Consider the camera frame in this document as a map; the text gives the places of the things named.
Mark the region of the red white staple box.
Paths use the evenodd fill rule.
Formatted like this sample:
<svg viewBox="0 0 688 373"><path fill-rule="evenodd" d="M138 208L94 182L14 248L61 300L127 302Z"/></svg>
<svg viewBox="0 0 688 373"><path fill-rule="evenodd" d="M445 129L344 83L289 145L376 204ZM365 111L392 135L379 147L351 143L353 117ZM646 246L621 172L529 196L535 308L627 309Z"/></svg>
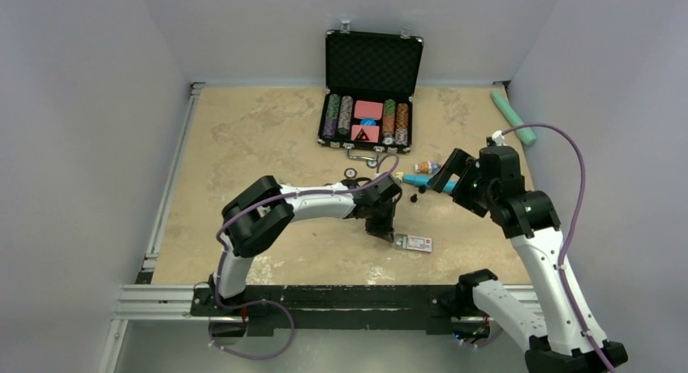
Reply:
<svg viewBox="0 0 688 373"><path fill-rule="evenodd" d="M432 253L433 241L431 238L397 234L391 243L391 247L399 250Z"/></svg>

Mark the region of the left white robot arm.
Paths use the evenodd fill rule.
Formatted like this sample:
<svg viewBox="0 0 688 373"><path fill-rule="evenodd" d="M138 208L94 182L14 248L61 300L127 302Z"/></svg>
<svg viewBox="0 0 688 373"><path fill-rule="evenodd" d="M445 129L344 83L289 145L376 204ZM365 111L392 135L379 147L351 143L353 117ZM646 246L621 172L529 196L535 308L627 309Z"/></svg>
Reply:
<svg viewBox="0 0 688 373"><path fill-rule="evenodd" d="M390 174L310 187L281 184L271 175L259 178L221 211L216 239L222 253L210 281L211 306L221 315L237 312L253 260L295 222L359 219L367 234L391 242L401 195L401 184Z"/></svg>

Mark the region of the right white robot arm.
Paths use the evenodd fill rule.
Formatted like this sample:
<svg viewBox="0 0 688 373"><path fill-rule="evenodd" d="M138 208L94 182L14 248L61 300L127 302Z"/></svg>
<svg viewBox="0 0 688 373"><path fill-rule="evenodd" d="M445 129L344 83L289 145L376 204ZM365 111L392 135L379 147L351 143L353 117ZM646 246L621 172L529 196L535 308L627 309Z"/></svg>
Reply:
<svg viewBox="0 0 688 373"><path fill-rule="evenodd" d="M452 200L501 228L527 270L541 313L526 308L487 269L459 277L454 305L494 319L522 349L530 372L613 372L627 363L626 347L608 338L587 305L563 251L553 202L526 189L519 154L506 145L487 146L478 156L456 148L428 185L440 192L454 175Z"/></svg>

